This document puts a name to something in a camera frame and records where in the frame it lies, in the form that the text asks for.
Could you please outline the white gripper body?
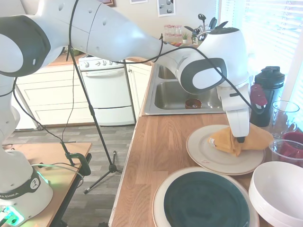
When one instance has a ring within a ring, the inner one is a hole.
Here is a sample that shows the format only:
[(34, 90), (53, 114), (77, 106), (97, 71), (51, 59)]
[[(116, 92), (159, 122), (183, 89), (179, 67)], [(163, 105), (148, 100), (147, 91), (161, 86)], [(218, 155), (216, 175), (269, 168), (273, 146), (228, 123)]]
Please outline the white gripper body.
[(246, 137), (250, 128), (250, 113), (248, 108), (226, 111), (228, 122), (234, 137)]

